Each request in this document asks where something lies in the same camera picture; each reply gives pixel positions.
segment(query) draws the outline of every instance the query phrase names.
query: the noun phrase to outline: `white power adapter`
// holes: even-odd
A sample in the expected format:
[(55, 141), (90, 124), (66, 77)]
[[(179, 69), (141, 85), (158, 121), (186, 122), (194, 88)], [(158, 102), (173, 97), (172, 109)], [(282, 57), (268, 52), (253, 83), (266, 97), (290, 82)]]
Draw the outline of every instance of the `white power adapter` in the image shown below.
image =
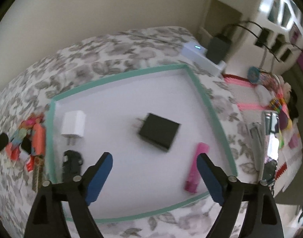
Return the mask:
[(70, 111), (66, 112), (63, 117), (61, 135), (68, 138), (67, 145), (75, 145), (76, 138), (84, 136), (86, 114), (83, 111)]
[(201, 69), (204, 69), (211, 75), (217, 77), (221, 71), (224, 70), (226, 64), (224, 61), (220, 61), (219, 64), (213, 63), (206, 58), (206, 53), (207, 49), (192, 41), (184, 44), (184, 47), (181, 50), (181, 55), (197, 63)]

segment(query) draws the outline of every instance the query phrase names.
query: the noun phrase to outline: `wall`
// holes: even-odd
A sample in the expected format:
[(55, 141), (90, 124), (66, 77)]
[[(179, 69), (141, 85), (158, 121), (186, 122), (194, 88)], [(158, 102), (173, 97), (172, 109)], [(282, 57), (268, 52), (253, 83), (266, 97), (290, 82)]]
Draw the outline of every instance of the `wall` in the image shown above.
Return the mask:
[(0, 23), (0, 91), (35, 61), (79, 40), (132, 28), (196, 33), (205, 0), (16, 0)]

